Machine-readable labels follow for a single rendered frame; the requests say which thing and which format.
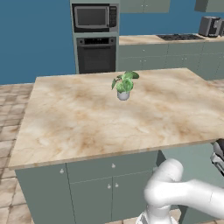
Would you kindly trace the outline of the narrow grey-green cupboard door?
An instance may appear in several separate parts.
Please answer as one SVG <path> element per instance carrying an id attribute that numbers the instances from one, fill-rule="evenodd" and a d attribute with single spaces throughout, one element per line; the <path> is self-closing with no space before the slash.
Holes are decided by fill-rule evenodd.
<path id="1" fill-rule="evenodd" d="M 76 224 L 111 222 L 112 178 L 77 182 L 70 188 Z"/>
<path id="2" fill-rule="evenodd" d="M 113 177 L 112 221 L 137 217 L 145 209 L 144 188 L 151 174 L 143 171 Z"/>

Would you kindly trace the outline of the grey-green base cupboard run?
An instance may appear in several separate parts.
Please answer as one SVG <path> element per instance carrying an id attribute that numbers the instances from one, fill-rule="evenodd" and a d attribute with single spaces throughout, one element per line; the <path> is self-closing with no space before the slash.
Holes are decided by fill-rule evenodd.
<path id="1" fill-rule="evenodd" d="M 224 42 L 120 45 L 118 70 L 186 67 L 204 80 L 224 79 Z"/>

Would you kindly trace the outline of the green plant in white pot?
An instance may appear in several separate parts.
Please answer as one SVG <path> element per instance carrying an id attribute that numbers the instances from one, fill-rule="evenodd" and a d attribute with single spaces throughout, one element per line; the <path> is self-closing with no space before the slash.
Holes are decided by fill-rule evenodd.
<path id="1" fill-rule="evenodd" d="M 134 71 L 126 71 L 118 75 L 112 81 L 111 89 L 116 89 L 117 98 L 120 101 L 127 101 L 130 97 L 130 91 L 134 87 L 133 79 L 138 79 L 139 74 Z"/>

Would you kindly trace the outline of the grey-green drawer front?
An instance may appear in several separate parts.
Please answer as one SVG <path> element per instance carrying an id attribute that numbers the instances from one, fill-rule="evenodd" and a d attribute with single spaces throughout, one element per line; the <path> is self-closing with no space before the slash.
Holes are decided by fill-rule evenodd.
<path id="1" fill-rule="evenodd" d="M 158 153 L 147 151 L 136 154 L 104 157 L 67 163 L 71 183 L 92 179 L 103 179 L 137 172 L 148 172 L 156 165 Z"/>

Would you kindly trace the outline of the grey toaster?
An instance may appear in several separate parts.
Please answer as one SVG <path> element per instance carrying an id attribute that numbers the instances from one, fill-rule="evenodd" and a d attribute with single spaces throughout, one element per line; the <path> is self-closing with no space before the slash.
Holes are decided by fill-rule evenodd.
<path id="1" fill-rule="evenodd" d="M 199 25 L 199 35 L 209 38 L 224 36 L 224 18 L 202 17 Z"/>

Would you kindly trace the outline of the grey-green wall cupboard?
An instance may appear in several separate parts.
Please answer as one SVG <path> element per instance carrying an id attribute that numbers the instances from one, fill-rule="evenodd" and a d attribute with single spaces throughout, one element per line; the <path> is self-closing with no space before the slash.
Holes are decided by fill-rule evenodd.
<path id="1" fill-rule="evenodd" d="M 171 0 L 120 0 L 121 13 L 168 13 Z"/>
<path id="2" fill-rule="evenodd" d="M 224 12 L 224 0 L 196 0 L 194 9 L 200 12 Z"/>

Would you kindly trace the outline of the black built-in oven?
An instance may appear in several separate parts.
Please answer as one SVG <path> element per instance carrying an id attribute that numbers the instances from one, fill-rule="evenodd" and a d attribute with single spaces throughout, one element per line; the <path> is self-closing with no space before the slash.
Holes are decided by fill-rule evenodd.
<path id="1" fill-rule="evenodd" d="M 116 37 L 77 38 L 77 53 L 80 74 L 116 70 Z"/>

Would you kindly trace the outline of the black and silver microwave oven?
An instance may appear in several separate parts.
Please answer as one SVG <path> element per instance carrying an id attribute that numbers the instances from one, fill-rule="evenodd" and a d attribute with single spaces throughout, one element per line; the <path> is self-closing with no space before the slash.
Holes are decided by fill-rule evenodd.
<path id="1" fill-rule="evenodd" d="M 118 31 L 118 3 L 73 3 L 72 10 L 76 33 Z"/>

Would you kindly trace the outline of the tall grey-green appliance cabinet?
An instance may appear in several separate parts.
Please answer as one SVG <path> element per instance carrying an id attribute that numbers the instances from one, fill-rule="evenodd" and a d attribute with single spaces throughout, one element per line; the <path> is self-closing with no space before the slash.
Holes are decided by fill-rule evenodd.
<path id="1" fill-rule="evenodd" d="M 70 0 L 71 19 L 72 19 L 72 25 L 73 25 L 73 46 L 74 46 L 75 66 L 76 66 L 76 73 L 79 74 L 79 63 L 78 63 L 78 53 L 77 53 L 77 39 L 78 38 L 116 37 L 116 58 L 117 58 L 118 56 L 117 48 L 118 48 L 118 42 L 119 42 L 119 16 L 118 16 L 118 31 L 76 33 L 74 31 L 72 4 L 119 4 L 119 10 L 120 10 L 120 1 L 119 0 Z"/>

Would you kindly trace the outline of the open grey-green drawer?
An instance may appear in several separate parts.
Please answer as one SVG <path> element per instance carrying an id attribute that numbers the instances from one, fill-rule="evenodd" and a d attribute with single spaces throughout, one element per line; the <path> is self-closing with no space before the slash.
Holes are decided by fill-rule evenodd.
<path id="1" fill-rule="evenodd" d="M 224 188 L 224 177 L 210 160 L 212 153 L 213 146 L 210 143 L 159 150 L 157 166 L 160 166 L 166 159 L 174 158 L 184 167 L 183 181 L 198 179 Z"/>

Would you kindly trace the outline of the black hob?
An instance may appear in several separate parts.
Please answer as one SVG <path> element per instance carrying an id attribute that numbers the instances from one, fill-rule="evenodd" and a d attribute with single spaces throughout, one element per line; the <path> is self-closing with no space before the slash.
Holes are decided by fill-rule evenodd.
<path id="1" fill-rule="evenodd" d="M 165 41 L 204 39 L 194 34 L 167 34 L 167 35 L 157 35 L 157 36 Z"/>

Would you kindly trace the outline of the wide grey-green cupboard door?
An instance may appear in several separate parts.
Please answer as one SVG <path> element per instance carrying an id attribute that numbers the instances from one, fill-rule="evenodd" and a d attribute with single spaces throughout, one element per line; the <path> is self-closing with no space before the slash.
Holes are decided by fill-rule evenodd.
<path id="1" fill-rule="evenodd" d="M 16 174 L 34 224 L 75 224 L 65 164 L 16 170 Z"/>

